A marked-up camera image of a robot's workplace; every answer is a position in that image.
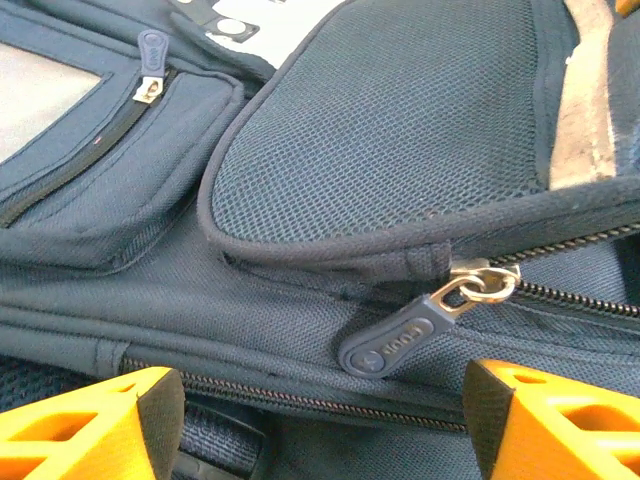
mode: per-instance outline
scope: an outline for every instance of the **zipper slider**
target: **zipper slider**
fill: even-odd
[[[454,266],[451,280],[442,288],[347,338],[338,352],[340,365],[357,377],[386,377],[425,341],[453,328],[458,316],[479,303],[504,302],[519,282],[517,266],[495,268],[487,260]],[[454,292],[462,303],[448,303]]]
[[[152,103],[162,95],[164,70],[169,50],[169,37],[158,30],[145,30],[138,35],[138,47],[142,59],[142,85],[133,99],[137,102]]]

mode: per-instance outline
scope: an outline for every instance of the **metal zipper slider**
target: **metal zipper slider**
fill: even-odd
[[[493,268],[484,260],[454,267],[451,280],[436,292],[347,338],[338,352],[340,365],[357,377],[385,377],[424,342],[453,328],[456,318],[475,305],[507,300],[519,281],[518,267]],[[456,291],[462,303],[447,303]]]
[[[169,37],[158,30],[145,30],[138,35],[138,47],[142,59],[142,85],[133,99],[152,103],[164,90],[164,71],[169,50]]]

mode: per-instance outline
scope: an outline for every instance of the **zipper pull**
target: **zipper pull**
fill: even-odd
[[[138,47],[142,59],[142,85],[133,99],[152,103],[164,89],[164,69],[169,50],[169,37],[158,30],[145,30],[138,35]]]
[[[517,266],[493,268],[480,260],[454,267],[451,280],[436,292],[347,338],[338,352],[340,365],[357,377],[386,377],[427,340],[453,328],[458,316],[479,303],[504,302],[519,282]],[[456,291],[463,303],[450,305],[447,298]]]

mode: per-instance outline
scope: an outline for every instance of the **zipper teeth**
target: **zipper teeth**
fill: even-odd
[[[168,73],[166,87],[169,86],[176,75],[177,71],[175,70],[171,70]],[[133,126],[150,107],[149,104],[135,101],[133,104],[128,103],[127,105],[130,106],[124,106],[124,108],[129,108],[125,118],[115,126],[107,125],[105,129],[98,133],[94,142],[99,139],[99,143],[89,144],[80,150],[80,152],[76,154],[76,158],[71,160],[72,167],[70,170],[5,210],[5,212],[0,215],[0,228],[10,227],[30,208],[40,203],[49,195],[55,193],[57,190],[61,189],[95,165],[104,155],[109,153],[109,151],[122,139],[122,137],[127,134],[129,130],[133,128]]]
[[[522,261],[531,260],[533,258],[541,257],[544,255],[551,255],[553,253],[560,253],[563,251],[577,250],[582,247],[594,245],[596,243],[604,241],[611,241],[615,238],[627,236],[638,232],[640,232],[640,223],[631,223],[622,227],[612,228],[603,232],[594,233],[593,235],[585,235],[583,237],[565,240],[563,242],[546,245],[544,247],[536,247],[529,250],[523,250],[521,252],[494,257],[490,260],[490,262],[493,266],[504,266],[514,263],[520,263]]]
[[[151,365],[124,357],[123,373],[130,370],[140,370],[148,368]],[[310,397],[302,397],[289,393],[276,392],[263,388],[250,387],[228,380],[218,378],[205,377],[195,375],[188,372],[180,372],[182,382],[187,390],[194,393],[204,393],[213,397],[230,399],[230,400],[253,400],[263,403],[269,403],[280,407],[297,408],[308,411],[317,411],[324,413],[332,413],[351,417],[358,417],[372,420],[384,420],[391,423],[399,423],[403,425],[416,425],[425,428],[437,430],[445,430],[450,432],[466,433],[466,425],[460,423],[446,422],[442,420],[434,420],[431,418],[418,417],[415,415],[405,415],[402,413],[393,413],[373,408],[357,407],[344,403],[331,402],[326,400],[318,400]]]
[[[570,303],[590,310],[602,313],[611,313],[614,315],[623,315],[625,317],[640,317],[640,307],[635,305],[627,305],[624,303],[607,302],[604,300],[596,300],[586,295],[577,293],[568,293],[555,288],[545,287],[535,283],[520,281],[517,287],[518,293],[525,296],[534,296],[536,298],[544,298],[547,300]]]

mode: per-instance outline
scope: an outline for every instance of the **backpack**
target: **backpack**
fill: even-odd
[[[640,394],[639,12],[212,3],[0,0],[0,354],[177,368],[274,479],[481,478],[471,359]]]

